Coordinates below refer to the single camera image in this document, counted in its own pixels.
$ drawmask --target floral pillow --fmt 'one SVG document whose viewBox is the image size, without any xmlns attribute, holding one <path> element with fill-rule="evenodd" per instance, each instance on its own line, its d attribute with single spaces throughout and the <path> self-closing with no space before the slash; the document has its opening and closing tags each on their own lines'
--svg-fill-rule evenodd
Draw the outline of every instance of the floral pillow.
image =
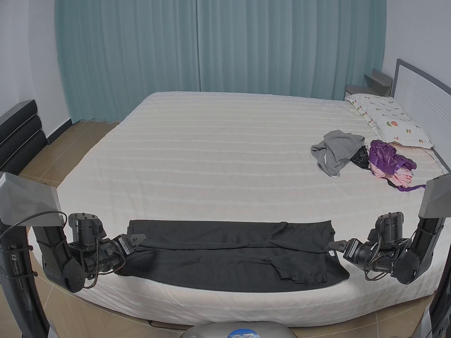
<svg viewBox="0 0 451 338">
<path fill-rule="evenodd" d="M 434 146 L 426 132 L 407 116 L 393 98 L 354 94 L 345 100 L 354 105 L 383 142 L 426 149 Z"/>
</svg>

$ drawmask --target purple satin fabric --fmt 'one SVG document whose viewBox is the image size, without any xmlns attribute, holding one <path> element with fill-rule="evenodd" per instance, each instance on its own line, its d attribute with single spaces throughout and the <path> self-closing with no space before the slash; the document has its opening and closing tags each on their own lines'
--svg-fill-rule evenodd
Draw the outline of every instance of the purple satin fabric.
<svg viewBox="0 0 451 338">
<path fill-rule="evenodd" d="M 403 155 L 396 153 L 396 148 L 381 140 L 373 140 L 369 149 L 369 161 L 378 169 L 388 175 L 394 175 L 399 168 L 403 167 L 407 170 L 414 170 L 417 164 Z M 397 187 L 401 192 L 409 192 L 418 188 L 426 188 L 426 185 L 416 185 L 414 187 Z"/>
</svg>

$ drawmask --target round blue logo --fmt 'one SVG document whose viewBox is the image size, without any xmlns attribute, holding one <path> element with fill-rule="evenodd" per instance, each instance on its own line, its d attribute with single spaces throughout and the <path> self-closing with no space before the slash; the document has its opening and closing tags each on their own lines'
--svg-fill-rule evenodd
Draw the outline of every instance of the round blue logo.
<svg viewBox="0 0 451 338">
<path fill-rule="evenodd" d="M 254 330 L 241 328 L 239 330 L 234 330 L 232 333 L 228 335 L 227 338 L 260 338 L 260 336 Z"/>
</svg>

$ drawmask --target curtain pleat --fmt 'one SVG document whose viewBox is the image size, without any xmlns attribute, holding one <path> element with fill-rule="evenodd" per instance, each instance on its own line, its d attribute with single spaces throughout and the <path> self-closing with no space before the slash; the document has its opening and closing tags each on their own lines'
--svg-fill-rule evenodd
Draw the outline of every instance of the curtain pleat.
<svg viewBox="0 0 451 338">
<path fill-rule="evenodd" d="M 156 91 L 199 91 L 196 0 L 56 0 L 73 121 L 122 120 Z"/>
<path fill-rule="evenodd" d="M 198 0 L 201 90 L 342 100 L 381 68 L 385 16 L 385 0 Z"/>
<path fill-rule="evenodd" d="M 73 121 L 156 91 L 344 97 L 380 69 L 386 0 L 55 0 Z"/>
</svg>

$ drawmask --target mattress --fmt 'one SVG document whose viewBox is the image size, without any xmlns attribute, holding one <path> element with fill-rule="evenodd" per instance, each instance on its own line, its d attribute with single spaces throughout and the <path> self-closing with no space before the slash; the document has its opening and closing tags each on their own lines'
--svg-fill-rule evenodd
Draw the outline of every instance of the mattress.
<svg viewBox="0 0 451 338">
<path fill-rule="evenodd" d="M 424 190 L 400 192 L 352 163 L 337 179 L 310 154 L 327 132 L 376 136 L 346 101 L 272 95 L 159 92 L 91 149 L 58 188 L 61 208 L 96 214 L 110 238 L 131 219 L 293 223 L 331 219 L 335 240 L 365 241 L 376 218 L 404 213 L 404 236 L 418 223 Z M 441 175 L 429 150 L 400 147 L 417 162 L 414 184 Z M 65 228 L 68 240 L 69 227 Z M 300 292 L 234 293 L 182 288 L 115 274 L 78 296 L 144 319 L 178 324 L 270 320 L 287 326 L 337 323 L 432 294 L 447 257 L 446 224 L 429 270 L 410 285 L 350 278 Z M 37 246 L 31 231 L 30 243 Z M 34 251 L 38 261 L 39 249 Z"/>
</svg>

